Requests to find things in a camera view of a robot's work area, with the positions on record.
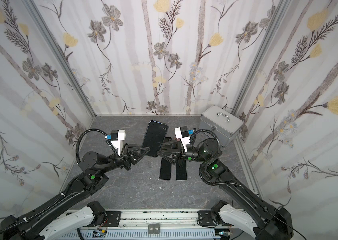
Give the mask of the black smartphone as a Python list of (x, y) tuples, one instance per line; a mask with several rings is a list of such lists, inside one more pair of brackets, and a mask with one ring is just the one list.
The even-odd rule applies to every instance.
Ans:
[(187, 164), (186, 161), (182, 161), (180, 163), (176, 163), (176, 180), (184, 181), (187, 180)]

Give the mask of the black phone case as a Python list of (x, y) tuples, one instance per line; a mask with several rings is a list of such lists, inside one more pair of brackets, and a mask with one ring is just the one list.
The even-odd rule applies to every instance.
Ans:
[(165, 137), (165, 139), (164, 139), (164, 141), (163, 141), (163, 144), (168, 143), (168, 142), (170, 142), (170, 141), (172, 141), (172, 138), (171, 138), (171, 137)]
[(149, 121), (142, 144), (143, 147), (150, 148), (147, 156), (158, 156), (157, 152), (161, 149), (161, 146), (167, 135), (168, 128), (168, 125), (165, 123), (154, 120)]

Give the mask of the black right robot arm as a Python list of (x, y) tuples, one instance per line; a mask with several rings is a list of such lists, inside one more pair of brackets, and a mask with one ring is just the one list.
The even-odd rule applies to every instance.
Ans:
[(169, 163), (199, 162), (199, 176), (209, 186), (217, 186), (244, 209), (236, 211), (224, 201), (214, 206), (216, 223), (238, 227), (256, 240), (290, 240), (297, 230), (291, 214), (284, 207), (277, 209), (239, 181), (219, 157), (221, 141), (210, 130), (200, 129), (190, 135), (186, 145), (178, 140), (162, 144), (157, 154)]

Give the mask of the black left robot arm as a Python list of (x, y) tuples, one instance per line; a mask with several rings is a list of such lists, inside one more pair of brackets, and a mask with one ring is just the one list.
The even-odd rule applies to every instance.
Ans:
[[(96, 152), (87, 152), (80, 157), (80, 143), (90, 132), (102, 134), (113, 154), (106, 157)], [(124, 144), (120, 152), (111, 142), (112, 136), (100, 129), (85, 130), (78, 138), (75, 157), (82, 173), (69, 181), (61, 193), (57, 194), (36, 209), (16, 218), (9, 216), (0, 230), (3, 240), (44, 240), (42, 231), (70, 207), (99, 191), (108, 181), (107, 172), (115, 169), (129, 171), (149, 151), (148, 146)]]

